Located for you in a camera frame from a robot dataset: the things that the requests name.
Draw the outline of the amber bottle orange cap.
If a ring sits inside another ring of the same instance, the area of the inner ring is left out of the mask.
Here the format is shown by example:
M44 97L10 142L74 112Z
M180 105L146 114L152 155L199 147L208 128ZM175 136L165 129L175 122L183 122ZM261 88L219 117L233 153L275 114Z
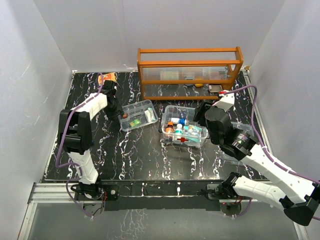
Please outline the amber bottle orange cap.
M175 132L173 122L169 121L167 123L167 126L166 126L164 132L165 132L165 137L166 138L173 139L173 134Z

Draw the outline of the green wind oil box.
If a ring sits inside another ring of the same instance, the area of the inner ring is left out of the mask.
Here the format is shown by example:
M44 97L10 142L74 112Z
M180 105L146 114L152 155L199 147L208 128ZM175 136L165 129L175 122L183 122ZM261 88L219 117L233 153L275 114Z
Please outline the green wind oil box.
M135 120L133 120L133 121L131 121L131 122L129 122L129 125L130 125L130 127L135 127L135 126L138 126L138 125L140 125L141 124L141 121L139 120L139 119L135 119Z

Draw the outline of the white medicine bottle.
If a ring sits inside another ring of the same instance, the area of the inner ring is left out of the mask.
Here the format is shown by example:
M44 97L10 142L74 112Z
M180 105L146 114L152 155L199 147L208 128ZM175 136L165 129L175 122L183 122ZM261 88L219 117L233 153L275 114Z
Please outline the white medicine bottle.
M175 131L174 131L174 134L175 134L176 136L182 136L183 133L184 133L184 126L183 126L182 124L178 123L178 124L176 125L176 129L175 129Z

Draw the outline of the teal header plastic packet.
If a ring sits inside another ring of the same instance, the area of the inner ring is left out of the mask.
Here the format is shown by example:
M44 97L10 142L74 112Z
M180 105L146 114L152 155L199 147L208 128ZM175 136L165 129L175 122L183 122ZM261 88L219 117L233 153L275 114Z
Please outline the teal header plastic packet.
M190 133L189 126L187 126L187 125L185 125L185 126L183 127L183 134L184 134L185 136L187 136L187 137L197 138L196 136L194 136L194 135L192 135L192 134Z

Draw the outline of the clear kit box lid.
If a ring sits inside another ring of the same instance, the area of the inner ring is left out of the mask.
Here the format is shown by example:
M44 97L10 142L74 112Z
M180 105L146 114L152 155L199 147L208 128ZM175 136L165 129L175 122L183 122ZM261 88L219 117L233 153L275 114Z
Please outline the clear kit box lid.
M233 129L237 130L236 136L235 136L235 142L238 143L240 147L244 145L244 142L248 140L249 135L254 136L254 130L253 127L249 124L244 124L241 122L231 122ZM224 151L221 151L222 158L227 161L228 163L232 165L240 165L243 166L244 164L240 161L238 161L236 158L226 154Z

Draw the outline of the clear medicine kit box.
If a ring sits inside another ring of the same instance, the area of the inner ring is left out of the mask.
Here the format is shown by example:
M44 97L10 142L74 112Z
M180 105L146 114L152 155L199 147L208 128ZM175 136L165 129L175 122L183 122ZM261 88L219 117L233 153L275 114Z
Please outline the clear medicine kit box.
M194 121L196 109L168 105L161 117L160 131L165 144L201 148L209 137L208 130Z

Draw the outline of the clear compartment organizer tray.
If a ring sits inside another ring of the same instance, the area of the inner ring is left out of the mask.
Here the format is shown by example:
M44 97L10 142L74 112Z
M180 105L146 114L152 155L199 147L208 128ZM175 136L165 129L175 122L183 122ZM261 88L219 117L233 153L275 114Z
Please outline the clear compartment organizer tray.
M146 115L145 115L145 110L147 108L152 108L155 121L147 122ZM118 116L120 129L123 132L128 132L137 128L142 128L151 124L155 124L159 120L158 115L155 111L154 105L149 99L125 105L122 107L122 109L124 114L127 114L127 118L123 118L123 116L120 116L120 115ZM134 127L130 127L129 122L135 119L139 119L141 124Z

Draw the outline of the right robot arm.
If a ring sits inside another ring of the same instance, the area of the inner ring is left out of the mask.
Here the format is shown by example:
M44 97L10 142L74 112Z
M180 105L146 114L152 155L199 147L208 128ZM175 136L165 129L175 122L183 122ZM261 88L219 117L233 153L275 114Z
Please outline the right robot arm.
M208 193L230 199L238 196L257 199L282 210L293 222L308 226L320 205L319 183L298 176L276 158L269 159L268 152L254 135L233 126L226 112L228 106L222 100L215 103L204 100L195 109L193 121L206 127L212 144L260 172L272 184L232 172L216 190Z

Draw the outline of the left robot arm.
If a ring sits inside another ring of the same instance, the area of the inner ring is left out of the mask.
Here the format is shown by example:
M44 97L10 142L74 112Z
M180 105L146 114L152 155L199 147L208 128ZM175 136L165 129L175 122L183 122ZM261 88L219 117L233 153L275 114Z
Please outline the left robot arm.
M78 174L78 188L74 191L97 200L103 195L90 148L93 145L92 119L104 111L109 120L123 115L122 106L116 98L117 84L103 80L96 93L72 109L63 109L59 114L57 141L59 144L55 160L56 168L74 166Z

